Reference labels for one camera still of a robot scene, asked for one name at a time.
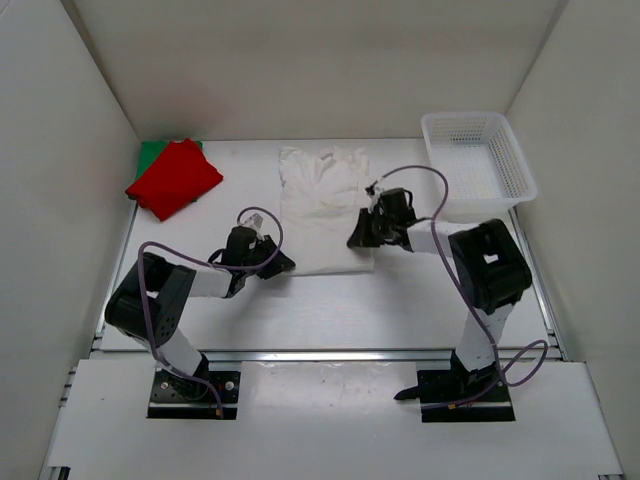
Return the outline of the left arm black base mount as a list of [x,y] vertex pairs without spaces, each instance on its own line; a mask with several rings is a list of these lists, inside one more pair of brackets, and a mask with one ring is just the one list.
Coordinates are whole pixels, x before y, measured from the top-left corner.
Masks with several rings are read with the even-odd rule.
[[220,398],[201,383],[185,380],[157,368],[147,407],[149,419],[235,420],[241,383],[241,371],[209,369],[208,383]]

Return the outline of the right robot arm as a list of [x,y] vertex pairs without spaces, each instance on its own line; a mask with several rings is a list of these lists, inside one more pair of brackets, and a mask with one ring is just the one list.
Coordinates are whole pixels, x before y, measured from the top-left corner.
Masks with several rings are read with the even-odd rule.
[[470,400],[486,384],[482,370],[496,364],[494,347],[506,319],[532,284],[531,271],[509,229],[500,219],[458,224],[416,217],[413,194],[404,188],[366,189],[369,206],[360,210],[349,248],[399,246],[410,253],[439,255],[453,271],[469,308],[452,362],[449,387]]

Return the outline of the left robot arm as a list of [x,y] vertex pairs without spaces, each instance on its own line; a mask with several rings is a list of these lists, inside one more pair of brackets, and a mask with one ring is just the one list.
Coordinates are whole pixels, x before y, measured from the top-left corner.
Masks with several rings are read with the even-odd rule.
[[198,400],[208,392],[210,377],[206,356],[180,330],[187,301],[231,299],[248,278],[268,280],[295,267],[281,246],[255,227],[234,227],[225,247],[206,261],[149,241],[141,245],[136,262],[110,297],[105,322],[176,376],[175,388],[186,399]]

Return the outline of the white cloth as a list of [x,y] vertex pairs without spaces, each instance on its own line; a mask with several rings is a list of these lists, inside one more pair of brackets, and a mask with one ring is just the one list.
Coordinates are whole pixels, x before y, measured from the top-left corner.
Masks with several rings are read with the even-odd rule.
[[347,241],[359,212],[369,206],[366,150],[338,146],[307,152],[283,147],[279,153],[280,223],[283,250],[296,266],[294,276],[366,273],[374,270],[369,248]]

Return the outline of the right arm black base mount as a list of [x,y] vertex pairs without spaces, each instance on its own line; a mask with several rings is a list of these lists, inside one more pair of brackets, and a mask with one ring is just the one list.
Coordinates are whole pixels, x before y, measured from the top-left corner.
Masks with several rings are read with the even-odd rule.
[[420,369],[417,384],[394,400],[418,400],[423,423],[495,423],[516,420],[508,387],[496,364],[467,372],[453,359],[449,369]]

